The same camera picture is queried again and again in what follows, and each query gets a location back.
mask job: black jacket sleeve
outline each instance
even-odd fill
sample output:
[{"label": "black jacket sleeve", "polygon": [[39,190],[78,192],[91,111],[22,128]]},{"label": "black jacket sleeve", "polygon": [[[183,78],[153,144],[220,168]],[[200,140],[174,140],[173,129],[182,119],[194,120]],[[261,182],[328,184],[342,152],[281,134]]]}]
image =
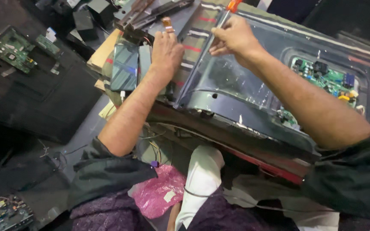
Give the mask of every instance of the black jacket sleeve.
[{"label": "black jacket sleeve", "polygon": [[305,176],[302,192],[336,211],[370,219],[370,138],[323,158]]},{"label": "black jacket sleeve", "polygon": [[124,157],[112,155],[97,137],[85,148],[80,162],[74,165],[74,171],[76,175],[68,196],[69,209],[157,177],[151,165],[133,159],[132,153]]}]

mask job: power supply board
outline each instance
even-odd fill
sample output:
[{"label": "power supply board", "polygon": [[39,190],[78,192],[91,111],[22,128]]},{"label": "power supply board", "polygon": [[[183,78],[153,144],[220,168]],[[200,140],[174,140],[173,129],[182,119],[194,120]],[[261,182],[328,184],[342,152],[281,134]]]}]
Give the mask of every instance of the power supply board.
[{"label": "power supply board", "polygon": [[37,65],[37,62],[28,57],[34,47],[35,45],[10,27],[0,36],[0,59],[24,73],[29,73]]},{"label": "power supply board", "polygon": [[[364,106],[358,105],[358,81],[355,75],[330,69],[328,64],[321,61],[312,62],[300,57],[293,58],[290,68],[308,82],[342,100],[360,114],[365,113]],[[285,108],[281,107],[277,115],[283,125],[300,130],[298,121]]]}]

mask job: red wire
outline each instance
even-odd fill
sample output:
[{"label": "red wire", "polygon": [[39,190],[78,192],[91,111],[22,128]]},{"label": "red wire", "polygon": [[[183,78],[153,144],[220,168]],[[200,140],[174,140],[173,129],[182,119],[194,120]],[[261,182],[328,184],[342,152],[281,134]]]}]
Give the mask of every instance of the red wire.
[{"label": "red wire", "polygon": [[144,37],[144,39],[146,39],[149,43],[149,45],[151,45],[151,42],[149,41],[149,39],[147,37]]}]

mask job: orange screwdriver handle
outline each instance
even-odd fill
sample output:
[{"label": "orange screwdriver handle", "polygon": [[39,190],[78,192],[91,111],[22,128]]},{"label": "orange screwdriver handle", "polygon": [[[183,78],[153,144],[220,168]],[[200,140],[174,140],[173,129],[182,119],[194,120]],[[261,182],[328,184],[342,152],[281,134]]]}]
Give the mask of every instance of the orange screwdriver handle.
[{"label": "orange screwdriver handle", "polygon": [[229,10],[232,13],[235,13],[238,9],[239,3],[241,3],[242,0],[231,0],[227,6],[227,10]]}]

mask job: yellow capacitor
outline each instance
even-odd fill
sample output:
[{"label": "yellow capacitor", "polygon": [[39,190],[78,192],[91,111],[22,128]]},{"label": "yellow capacitor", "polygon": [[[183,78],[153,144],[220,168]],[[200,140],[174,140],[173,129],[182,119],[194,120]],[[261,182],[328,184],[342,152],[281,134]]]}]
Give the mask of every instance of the yellow capacitor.
[{"label": "yellow capacitor", "polygon": [[353,95],[354,95],[354,97],[358,97],[358,95],[359,95],[359,94],[357,93],[357,91],[355,91],[355,90],[352,90],[352,91],[351,91],[351,94],[353,94]]},{"label": "yellow capacitor", "polygon": [[340,97],[338,97],[338,99],[344,101],[344,102],[348,102],[349,101],[349,97],[347,96],[344,96],[344,95],[341,95]]}]

